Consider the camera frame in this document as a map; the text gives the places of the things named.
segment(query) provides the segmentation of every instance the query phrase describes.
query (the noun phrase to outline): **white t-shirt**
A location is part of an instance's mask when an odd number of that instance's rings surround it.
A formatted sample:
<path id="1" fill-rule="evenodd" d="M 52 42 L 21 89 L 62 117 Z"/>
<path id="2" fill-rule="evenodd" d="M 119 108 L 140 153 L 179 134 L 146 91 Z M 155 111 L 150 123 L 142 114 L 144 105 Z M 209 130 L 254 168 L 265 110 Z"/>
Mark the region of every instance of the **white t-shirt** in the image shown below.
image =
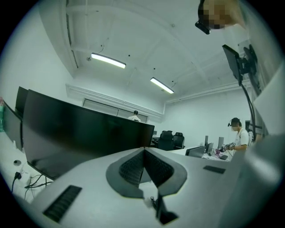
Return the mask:
<path id="1" fill-rule="evenodd" d="M 134 116 L 130 116 L 128 119 L 130 119 L 130 120 L 136 120 L 136 121 L 141 122 L 141 119 L 140 119 L 140 118 L 138 118 L 136 115 L 134 115 Z"/>
<path id="2" fill-rule="evenodd" d="M 239 133 L 236 134 L 235 144 L 236 146 L 241 146 L 241 145 L 248 146 L 248 143 L 249 143 L 248 132 L 244 128 L 241 128 Z"/>

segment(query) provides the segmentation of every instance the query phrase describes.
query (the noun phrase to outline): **ceiling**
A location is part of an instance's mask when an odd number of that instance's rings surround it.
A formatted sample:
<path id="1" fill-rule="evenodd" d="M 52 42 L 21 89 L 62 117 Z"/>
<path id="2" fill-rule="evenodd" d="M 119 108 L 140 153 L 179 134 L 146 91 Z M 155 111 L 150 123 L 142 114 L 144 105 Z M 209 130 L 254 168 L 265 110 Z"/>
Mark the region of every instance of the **ceiling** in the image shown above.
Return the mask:
<path id="1" fill-rule="evenodd" d="M 79 68 L 129 91 L 161 100 L 215 88 L 236 80 L 222 45 L 245 40 L 237 30 L 195 27 L 200 0 L 69 0 L 66 14 L 71 50 Z M 117 59 L 126 68 L 91 59 L 91 53 Z M 157 78 L 169 94 L 150 82 Z"/>

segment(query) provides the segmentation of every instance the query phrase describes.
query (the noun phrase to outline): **white desk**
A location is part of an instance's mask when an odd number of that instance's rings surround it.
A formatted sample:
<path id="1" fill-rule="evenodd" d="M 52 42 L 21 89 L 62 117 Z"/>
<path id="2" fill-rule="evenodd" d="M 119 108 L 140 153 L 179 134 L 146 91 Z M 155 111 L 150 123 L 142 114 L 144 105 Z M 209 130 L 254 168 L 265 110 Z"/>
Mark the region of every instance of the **white desk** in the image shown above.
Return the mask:
<path id="1" fill-rule="evenodd" d="M 169 151 L 169 152 L 174 153 L 174 154 L 178 154 L 178 155 L 183 155 L 183 156 L 185 156 L 186 150 L 192 149 L 192 148 L 194 148 L 194 147 L 188 147 L 188 148 L 184 148 L 184 149 L 181 149 L 181 150 L 174 150 L 174 151 Z M 220 159 L 217 155 L 215 155 L 215 154 L 213 154 L 213 155 L 211 155 L 211 156 L 209 156 L 208 154 L 204 154 L 202 158 L 209 159 L 209 160 L 225 161 L 225 162 L 230 161 L 230 160 L 229 160 L 229 157 L 230 157 L 230 156 L 229 156 L 227 153 L 221 153 L 220 155 L 221 155 L 221 156 L 222 156 L 222 155 L 227 155 L 227 156 L 228 156 L 227 160 L 221 160 L 221 159 Z"/>
<path id="2" fill-rule="evenodd" d="M 14 165 L 15 160 L 20 160 L 21 165 L 15 166 Z M 40 175 L 38 171 L 36 171 L 27 164 L 27 158 L 24 152 L 21 152 L 20 150 L 16 149 L 13 146 L 13 143 L 11 142 L 11 140 L 9 139 L 9 137 L 6 135 L 5 132 L 0 133 L 0 171 L 10 190 L 12 189 L 12 183 L 16 172 L 23 172 L 23 171 L 28 172 L 31 177 Z M 34 183 L 39 177 L 40 176 L 32 178 L 31 183 Z M 36 184 L 38 185 L 42 183 L 45 183 L 44 176 L 42 176 Z M 16 179 L 14 183 L 13 194 L 21 198 L 24 198 L 25 192 L 27 190 L 24 187 L 27 186 L 28 184 L 29 180 L 27 181 L 27 183 L 24 183 L 22 180 Z M 44 188 L 45 186 L 33 188 L 34 196 L 39 194 L 40 191 L 42 191 Z M 32 200 L 33 200 L 32 191 L 31 189 L 29 189 L 26 194 L 26 201 L 30 203 L 32 202 Z"/>

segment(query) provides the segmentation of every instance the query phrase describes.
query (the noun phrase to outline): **black office chair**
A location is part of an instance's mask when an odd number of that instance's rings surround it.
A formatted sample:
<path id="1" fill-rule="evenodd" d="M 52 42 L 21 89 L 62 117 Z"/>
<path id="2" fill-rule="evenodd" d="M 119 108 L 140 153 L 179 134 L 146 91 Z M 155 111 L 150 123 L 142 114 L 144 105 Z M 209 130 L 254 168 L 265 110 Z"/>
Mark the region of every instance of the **black office chair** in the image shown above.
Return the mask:
<path id="1" fill-rule="evenodd" d="M 173 144 L 174 144 L 174 150 L 180 150 L 184 149 L 184 136 L 180 132 L 176 132 L 176 134 L 173 136 Z"/>
<path id="2" fill-rule="evenodd" d="M 158 147 L 164 151 L 172 151 L 174 150 L 173 145 L 173 135 L 169 131 L 163 131 L 158 139 Z"/>

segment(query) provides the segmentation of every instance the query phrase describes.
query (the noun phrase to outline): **fluorescent ceiling light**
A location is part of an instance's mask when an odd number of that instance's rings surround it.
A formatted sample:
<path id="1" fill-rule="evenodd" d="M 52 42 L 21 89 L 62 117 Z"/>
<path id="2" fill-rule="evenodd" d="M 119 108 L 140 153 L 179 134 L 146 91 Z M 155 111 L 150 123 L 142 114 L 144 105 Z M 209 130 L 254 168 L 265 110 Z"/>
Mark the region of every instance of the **fluorescent ceiling light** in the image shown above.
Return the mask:
<path id="1" fill-rule="evenodd" d="M 118 60 L 115 60 L 115 59 L 112 59 L 112 58 L 109 58 L 109 57 L 106 57 L 106 56 L 103 56 L 103 55 L 99 55 L 99 54 L 95 54 L 95 53 L 92 53 L 91 54 L 91 57 L 93 59 L 98 59 L 98 60 L 101 60 L 101 61 L 104 61 L 104 62 L 108 62 L 110 64 L 113 64 L 115 66 L 118 66 L 118 67 L 121 67 L 121 68 L 125 68 L 126 67 L 126 64 L 123 63 L 123 62 L 120 62 Z"/>
<path id="2" fill-rule="evenodd" d="M 174 93 L 174 91 L 172 89 L 170 89 L 169 87 L 167 87 L 165 84 L 161 83 L 159 80 L 157 80 L 155 77 L 153 77 L 151 79 L 151 82 L 155 83 L 156 85 L 158 85 L 159 87 L 163 88 L 164 90 L 166 90 L 167 92 L 169 92 L 170 94 Z"/>

